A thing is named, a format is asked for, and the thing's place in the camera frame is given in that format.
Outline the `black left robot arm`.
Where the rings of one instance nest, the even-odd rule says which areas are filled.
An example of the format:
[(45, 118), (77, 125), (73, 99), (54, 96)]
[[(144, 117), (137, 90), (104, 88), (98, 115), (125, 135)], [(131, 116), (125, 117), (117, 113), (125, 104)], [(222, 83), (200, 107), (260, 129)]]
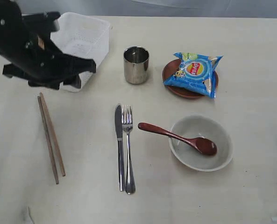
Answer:
[(93, 59), (65, 54), (51, 40), (59, 17), (57, 11), (22, 15), (15, 1), (0, 0), (0, 55), (10, 61), (3, 67), (4, 76), (59, 90), (61, 84), (79, 89), (79, 75), (96, 72)]

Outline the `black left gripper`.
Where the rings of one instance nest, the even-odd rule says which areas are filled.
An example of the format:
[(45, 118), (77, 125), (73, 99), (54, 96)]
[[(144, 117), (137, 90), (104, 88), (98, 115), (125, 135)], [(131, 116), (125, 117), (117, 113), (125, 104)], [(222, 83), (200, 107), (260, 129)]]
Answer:
[(10, 44), (3, 56), (11, 62), (4, 65), (4, 76), (53, 90), (59, 90), (60, 84), (80, 89), (80, 74), (95, 73), (97, 68), (93, 59), (65, 54), (51, 40), (44, 42), (39, 36)]

